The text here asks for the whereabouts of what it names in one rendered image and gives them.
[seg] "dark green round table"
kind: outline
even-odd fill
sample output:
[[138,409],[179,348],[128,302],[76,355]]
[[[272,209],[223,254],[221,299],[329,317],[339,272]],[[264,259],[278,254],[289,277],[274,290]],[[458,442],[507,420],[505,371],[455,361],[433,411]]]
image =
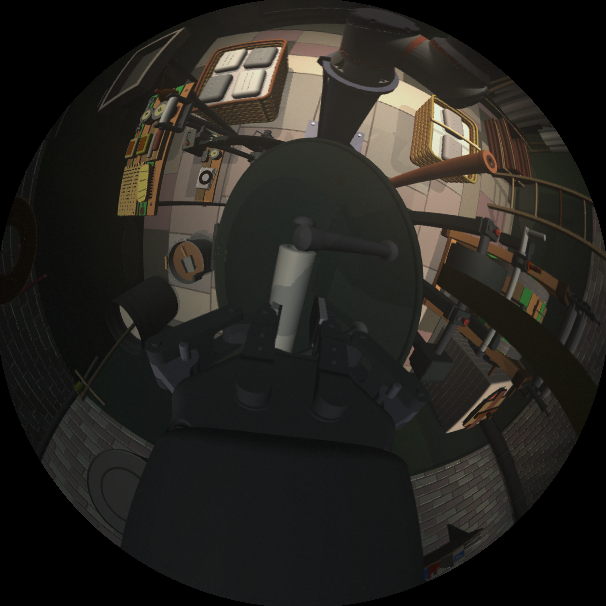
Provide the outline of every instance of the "dark green round table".
[[398,258],[318,251],[293,354],[309,348],[314,297],[323,297],[342,330],[366,324],[395,360],[406,361],[419,326],[423,264],[410,213],[370,160],[327,139],[297,139],[265,152],[236,184],[215,242],[219,307],[256,310],[271,293],[281,244],[292,244],[296,217],[373,242],[392,240]]

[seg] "tile floor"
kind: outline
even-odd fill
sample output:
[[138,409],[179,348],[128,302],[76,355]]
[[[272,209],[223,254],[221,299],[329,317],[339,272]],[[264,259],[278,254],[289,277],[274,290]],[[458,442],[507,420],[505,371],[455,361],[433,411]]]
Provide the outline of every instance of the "tile floor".
[[[271,129],[274,138],[291,141],[303,138],[308,122],[318,119],[322,69],[317,64],[317,58],[338,50],[341,35],[334,33],[337,30],[332,25],[308,27],[310,31],[270,30],[220,38],[196,66],[194,74],[199,75],[215,50],[231,44],[272,38],[289,42],[289,70],[278,117],[268,123],[234,125],[234,129],[240,134],[253,135],[257,130]],[[388,178],[417,168],[410,160],[414,115],[430,96],[430,92],[414,80],[400,71],[398,74],[398,87],[380,97],[359,128],[359,132],[364,133],[362,154],[381,168]],[[482,149],[488,149],[482,121],[493,117],[492,114],[482,104],[463,111],[478,125]],[[249,151],[242,147],[236,149]],[[160,200],[193,201],[199,165],[199,158],[181,152],[180,139],[177,136],[169,151]],[[245,158],[225,154],[215,199],[228,203],[231,191],[249,166]],[[480,175],[475,184],[445,183],[438,180],[401,187],[398,192],[404,204],[411,210],[465,217],[490,217],[502,231],[510,233],[512,216],[487,208],[489,203],[509,205],[511,189],[505,180]],[[179,312],[171,322],[173,325],[217,309],[217,297],[212,273],[191,286],[178,284],[164,269],[164,256],[175,241],[186,239],[194,232],[203,230],[212,234],[215,223],[221,221],[222,213],[222,208],[174,206],[162,207],[157,216],[145,218],[145,278],[161,275],[174,287],[179,299]],[[423,258],[423,275],[428,282],[433,283],[446,240],[437,228],[419,226],[417,234]],[[427,311],[427,308],[423,307],[420,332],[423,338],[429,340],[432,332],[426,327],[436,325],[435,330],[439,330],[441,325],[436,323],[437,316],[429,318],[435,316],[432,312],[425,317]]]

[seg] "black hose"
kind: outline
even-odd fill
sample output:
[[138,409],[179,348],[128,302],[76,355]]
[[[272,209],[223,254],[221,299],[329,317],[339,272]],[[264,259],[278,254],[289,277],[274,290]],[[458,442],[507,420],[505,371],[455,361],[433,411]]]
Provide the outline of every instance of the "black hose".
[[[95,367],[95,364],[97,363],[98,360],[99,360],[99,356],[97,356],[93,360],[93,363],[90,365],[89,369],[86,371],[86,374],[84,375],[85,381],[88,380],[88,377],[93,372],[93,368]],[[63,417],[67,414],[67,411],[72,407],[72,404],[74,403],[74,400],[78,397],[78,395],[79,394],[75,389],[73,389],[70,392],[69,396],[67,396],[67,400],[65,400],[65,403],[63,404],[63,406],[61,406],[59,412],[55,415],[49,428],[46,430],[46,433],[44,434],[42,441],[40,442],[40,444],[38,444],[38,448],[36,449],[36,454],[38,455],[38,459],[40,461],[42,461],[42,457],[44,456],[44,453],[46,452],[48,444],[51,441],[51,438],[53,437],[53,435],[55,435],[55,431],[57,431],[57,427],[59,427],[59,424],[61,423]]]

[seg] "wooden crate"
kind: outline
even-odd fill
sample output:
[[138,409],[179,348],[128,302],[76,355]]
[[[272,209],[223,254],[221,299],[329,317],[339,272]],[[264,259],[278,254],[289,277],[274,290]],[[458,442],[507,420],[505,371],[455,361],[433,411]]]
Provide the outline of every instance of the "wooden crate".
[[[433,153],[431,144],[434,133],[433,118],[434,104],[443,109],[448,109],[457,114],[464,124],[469,127],[469,140],[479,146],[478,127],[476,123],[466,116],[463,112],[453,109],[444,101],[440,101],[435,95],[432,95],[415,114],[414,130],[412,135],[412,147],[410,149],[410,161],[419,167],[431,166],[438,162],[443,162],[442,158]],[[469,153],[479,153],[470,146]],[[462,175],[460,177],[444,177],[441,179],[447,183],[476,183],[478,175]]]
[[[279,47],[277,65],[274,69],[272,79],[269,85],[269,91],[263,97],[254,97],[249,99],[236,99],[224,103],[209,104],[218,116],[223,118],[227,124],[250,124],[255,122],[273,122],[278,117],[284,85],[288,74],[288,42],[286,40],[261,40],[259,42],[246,42],[243,44],[233,44],[225,46],[214,52],[209,62],[206,64],[204,72],[196,85],[196,96],[200,96],[206,83],[213,75],[215,67],[222,55],[227,52],[245,48],[252,50],[264,48],[267,46]],[[204,112],[199,112],[205,120],[214,122]]]

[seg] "yellow basket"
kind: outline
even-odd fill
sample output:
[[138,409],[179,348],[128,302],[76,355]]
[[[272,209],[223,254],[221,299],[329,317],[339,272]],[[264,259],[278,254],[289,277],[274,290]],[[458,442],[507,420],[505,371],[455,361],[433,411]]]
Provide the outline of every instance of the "yellow basket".
[[[432,95],[426,103],[424,103],[415,114],[414,131],[412,135],[412,147],[410,149],[410,161],[418,167],[431,166],[438,162],[443,162],[433,153],[431,144],[434,133],[434,103],[443,109],[449,109],[457,114],[464,124],[469,127],[469,140],[475,145],[479,144],[478,127],[476,123],[466,116],[464,113],[453,109],[444,101],[440,101],[435,95]],[[479,153],[476,149],[470,147],[470,154]],[[463,175],[461,177],[444,177],[441,179],[447,183],[476,183],[478,175]]]
[[[267,46],[280,47],[278,63],[274,70],[272,81],[269,85],[269,91],[263,97],[253,99],[235,99],[224,103],[215,103],[209,105],[218,116],[223,118],[227,124],[251,124],[255,122],[273,122],[278,117],[286,76],[288,75],[288,41],[287,40],[261,40],[259,42],[246,42],[244,44],[233,44],[225,46],[215,51],[210,61],[206,64],[198,84],[196,85],[196,96],[200,96],[206,83],[215,71],[215,67],[222,55],[227,52],[245,48],[247,50],[255,48],[264,48]],[[213,122],[203,112],[199,112],[201,117],[209,122]]]

